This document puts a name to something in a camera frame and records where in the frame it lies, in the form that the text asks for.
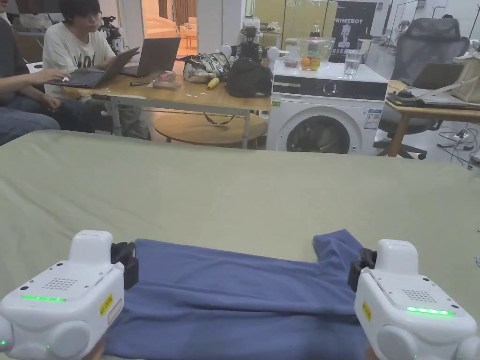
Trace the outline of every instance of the hand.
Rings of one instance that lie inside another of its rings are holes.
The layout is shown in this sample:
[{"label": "hand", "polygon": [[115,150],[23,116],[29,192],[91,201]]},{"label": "hand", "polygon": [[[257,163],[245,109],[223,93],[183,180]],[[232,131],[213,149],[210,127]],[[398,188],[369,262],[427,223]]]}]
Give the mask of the hand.
[{"label": "hand", "polygon": [[44,69],[40,72],[35,72],[30,74],[32,82],[34,85],[43,85],[48,83],[51,80],[63,80],[64,78],[70,78],[70,75],[61,70],[57,69]]},{"label": "hand", "polygon": [[378,360],[378,357],[375,355],[375,353],[373,352],[373,349],[372,347],[368,347],[367,349],[367,353],[365,355],[365,359],[366,360]]},{"label": "hand", "polygon": [[49,109],[51,112],[55,113],[59,110],[61,101],[56,97],[44,95],[41,99],[41,103]]},{"label": "hand", "polygon": [[105,335],[100,339],[100,341],[95,345],[90,354],[85,356],[82,360],[100,360],[105,351]]}]

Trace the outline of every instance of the black mesh chair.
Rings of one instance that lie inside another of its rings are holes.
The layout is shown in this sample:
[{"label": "black mesh chair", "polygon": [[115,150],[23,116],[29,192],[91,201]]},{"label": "black mesh chair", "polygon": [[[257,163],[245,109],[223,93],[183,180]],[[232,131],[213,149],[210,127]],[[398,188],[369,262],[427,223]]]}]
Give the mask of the black mesh chair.
[{"label": "black mesh chair", "polygon": [[[468,38],[460,36],[456,19],[416,19],[398,39],[392,80],[412,84],[426,64],[451,63],[455,57],[464,55],[469,45]],[[379,128],[388,133],[389,139],[393,139],[400,120],[400,113],[386,105]],[[441,121],[410,119],[406,134],[435,131],[440,128],[440,124]],[[384,156],[388,154],[390,144],[389,140],[378,141],[373,147],[383,149],[379,156]],[[402,144],[399,155],[412,159],[408,152],[419,154],[419,159],[424,159],[427,155],[425,150]]]}]

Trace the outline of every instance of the power strip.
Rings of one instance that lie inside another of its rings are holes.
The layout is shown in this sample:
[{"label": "power strip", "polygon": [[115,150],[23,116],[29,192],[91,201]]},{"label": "power strip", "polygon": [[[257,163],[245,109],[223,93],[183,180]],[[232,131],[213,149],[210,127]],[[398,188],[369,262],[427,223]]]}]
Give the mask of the power strip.
[{"label": "power strip", "polygon": [[464,140],[465,140],[466,138],[468,138],[469,136],[470,136],[470,135],[468,135],[468,134],[464,134],[463,137],[460,137],[460,136],[458,136],[458,135],[454,135],[453,138],[454,138],[456,141],[464,141]]}]

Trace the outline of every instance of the washing machine control panel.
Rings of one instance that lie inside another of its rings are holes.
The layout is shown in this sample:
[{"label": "washing machine control panel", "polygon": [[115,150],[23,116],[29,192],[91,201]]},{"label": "washing machine control panel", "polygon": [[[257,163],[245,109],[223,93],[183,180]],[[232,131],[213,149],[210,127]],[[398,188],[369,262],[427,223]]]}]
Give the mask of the washing machine control panel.
[{"label": "washing machine control panel", "polygon": [[385,101],[387,83],[276,75],[273,93]]}]

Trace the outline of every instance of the label on washing machine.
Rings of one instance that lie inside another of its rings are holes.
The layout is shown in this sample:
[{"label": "label on washing machine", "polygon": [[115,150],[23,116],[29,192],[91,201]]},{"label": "label on washing machine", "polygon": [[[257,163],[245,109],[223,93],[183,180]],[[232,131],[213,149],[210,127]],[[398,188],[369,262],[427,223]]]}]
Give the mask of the label on washing machine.
[{"label": "label on washing machine", "polygon": [[367,121],[365,122],[365,129],[378,129],[378,123],[382,117],[382,110],[370,109],[368,110]]}]

